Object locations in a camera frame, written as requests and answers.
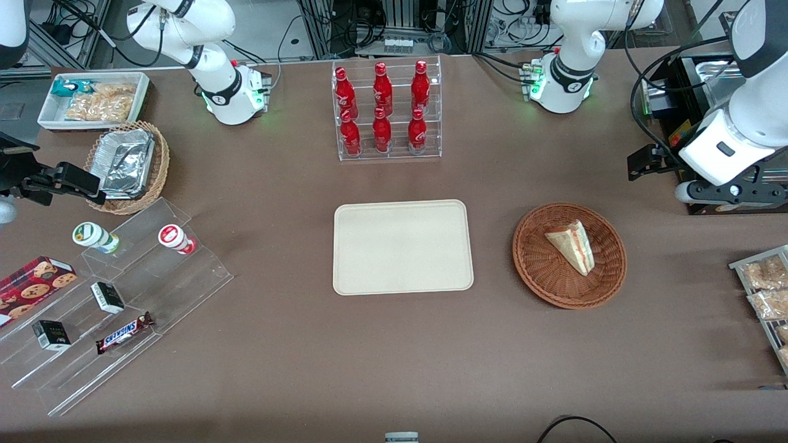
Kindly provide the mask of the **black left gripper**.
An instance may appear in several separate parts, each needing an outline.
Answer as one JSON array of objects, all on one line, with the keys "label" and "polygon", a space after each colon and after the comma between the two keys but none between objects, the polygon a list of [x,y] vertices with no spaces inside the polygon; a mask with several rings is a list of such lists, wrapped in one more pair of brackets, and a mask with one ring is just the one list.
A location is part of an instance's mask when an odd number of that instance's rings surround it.
[{"label": "black left gripper", "polygon": [[[648,144],[648,153],[628,156],[628,181],[653,172],[673,172],[679,162],[670,148]],[[745,207],[780,207],[786,204],[786,162],[757,162],[729,182],[713,185],[707,180],[687,183],[689,204],[712,204]]]}]

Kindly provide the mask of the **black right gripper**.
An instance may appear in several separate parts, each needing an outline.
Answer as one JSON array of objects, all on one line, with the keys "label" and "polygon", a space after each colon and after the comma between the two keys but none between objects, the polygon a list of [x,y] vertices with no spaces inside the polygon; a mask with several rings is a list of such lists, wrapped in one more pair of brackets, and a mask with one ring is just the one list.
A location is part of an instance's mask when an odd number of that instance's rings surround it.
[{"label": "black right gripper", "polygon": [[93,204],[104,205],[106,193],[101,189],[101,179],[68,162],[54,168],[54,182],[39,173],[39,163],[34,156],[38,146],[1,132],[1,186],[10,187],[9,196],[27,199],[42,206],[52,204],[53,194],[73,194]]}]

